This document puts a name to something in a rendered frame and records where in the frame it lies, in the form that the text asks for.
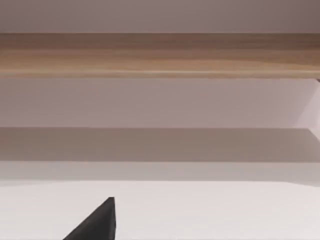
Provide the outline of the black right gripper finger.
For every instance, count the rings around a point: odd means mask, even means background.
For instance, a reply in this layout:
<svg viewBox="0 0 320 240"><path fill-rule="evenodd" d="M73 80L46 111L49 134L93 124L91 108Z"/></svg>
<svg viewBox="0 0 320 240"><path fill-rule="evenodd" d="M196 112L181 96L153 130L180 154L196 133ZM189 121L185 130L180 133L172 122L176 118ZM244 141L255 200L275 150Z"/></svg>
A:
<svg viewBox="0 0 320 240"><path fill-rule="evenodd" d="M116 203L107 198L63 240L116 240Z"/></svg>

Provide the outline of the wooden shelf board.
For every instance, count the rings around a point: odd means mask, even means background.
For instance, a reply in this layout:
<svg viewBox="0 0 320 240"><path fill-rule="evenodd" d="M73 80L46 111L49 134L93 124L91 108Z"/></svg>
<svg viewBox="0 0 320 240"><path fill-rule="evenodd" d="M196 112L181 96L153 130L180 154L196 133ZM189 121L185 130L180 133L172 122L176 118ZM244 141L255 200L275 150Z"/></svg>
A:
<svg viewBox="0 0 320 240"><path fill-rule="evenodd" d="M0 78L320 79L320 33L0 33Z"/></svg>

